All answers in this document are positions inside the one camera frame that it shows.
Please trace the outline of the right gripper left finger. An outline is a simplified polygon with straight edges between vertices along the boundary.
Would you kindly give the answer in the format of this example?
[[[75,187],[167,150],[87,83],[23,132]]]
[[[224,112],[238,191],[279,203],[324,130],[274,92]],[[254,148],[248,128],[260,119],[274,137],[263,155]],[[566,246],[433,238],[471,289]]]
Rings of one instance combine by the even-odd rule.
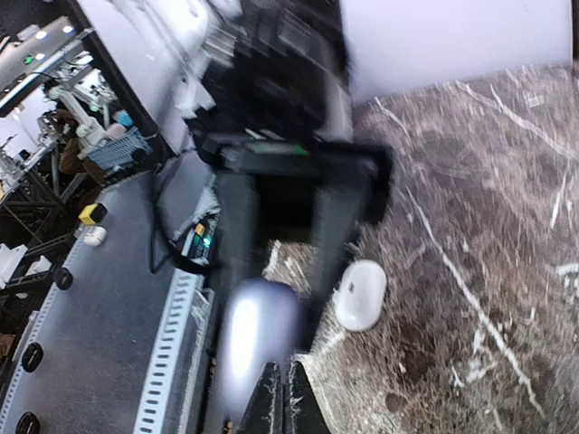
[[[283,382],[277,363],[266,363],[237,430],[241,434],[283,432]]]

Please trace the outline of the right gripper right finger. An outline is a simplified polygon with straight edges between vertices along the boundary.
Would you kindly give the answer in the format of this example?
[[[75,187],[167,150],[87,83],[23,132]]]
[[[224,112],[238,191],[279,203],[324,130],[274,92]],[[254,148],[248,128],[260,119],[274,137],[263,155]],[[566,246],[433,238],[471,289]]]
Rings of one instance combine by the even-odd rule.
[[[284,432],[330,434],[305,368],[292,361],[284,384]]]

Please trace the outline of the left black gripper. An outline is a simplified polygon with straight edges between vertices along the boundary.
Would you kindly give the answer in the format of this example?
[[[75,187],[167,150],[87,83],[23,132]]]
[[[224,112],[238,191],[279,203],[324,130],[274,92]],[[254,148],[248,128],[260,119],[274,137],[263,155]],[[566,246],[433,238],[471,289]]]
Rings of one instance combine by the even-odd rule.
[[[358,170],[368,176],[369,190],[364,186],[330,184],[316,192],[312,232],[316,255],[302,335],[302,350],[309,351],[345,261],[346,244],[356,232],[356,222],[361,216],[372,224],[383,218],[394,164],[390,149],[316,138],[301,144],[248,134],[211,133],[201,140],[198,154],[215,171],[240,174],[221,174],[216,178],[221,212],[214,291],[220,310],[244,280],[260,274],[254,249],[258,197],[248,175],[328,179]]]

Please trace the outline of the purple blue charging case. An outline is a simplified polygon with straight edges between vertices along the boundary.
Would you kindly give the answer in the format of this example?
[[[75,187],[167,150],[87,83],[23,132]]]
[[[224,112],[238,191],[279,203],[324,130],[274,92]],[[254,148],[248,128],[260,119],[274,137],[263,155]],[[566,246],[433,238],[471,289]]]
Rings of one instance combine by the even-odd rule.
[[[266,363],[286,367],[299,346],[303,306],[292,287],[265,278],[243,281],[225,305],[217,351],[217,401],[242,420]]]

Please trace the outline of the white charging case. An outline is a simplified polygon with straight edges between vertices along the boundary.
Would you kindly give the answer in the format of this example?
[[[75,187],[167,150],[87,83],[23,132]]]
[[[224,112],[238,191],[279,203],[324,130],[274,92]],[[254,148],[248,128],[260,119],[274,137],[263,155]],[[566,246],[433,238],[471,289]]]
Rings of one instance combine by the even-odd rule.
[[[372,328],[381,316],[386,288],[387,276],[378,263],[352,262],[332,298],[337,322],[350,332]]]

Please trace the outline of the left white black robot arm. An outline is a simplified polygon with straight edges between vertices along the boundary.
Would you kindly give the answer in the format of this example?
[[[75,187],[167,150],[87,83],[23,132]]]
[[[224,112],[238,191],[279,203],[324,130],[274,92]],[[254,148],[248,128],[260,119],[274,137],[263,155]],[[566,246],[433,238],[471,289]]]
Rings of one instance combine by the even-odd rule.
[[[311,243],[316,275],[297,347],[313,344],[361,223],[390,196],[389,146],[353,138],[349,56],[337,1],[117,1],[176,73],[174,102],[214,172],[215,275],[228,296],[256,277],[269,241]]]

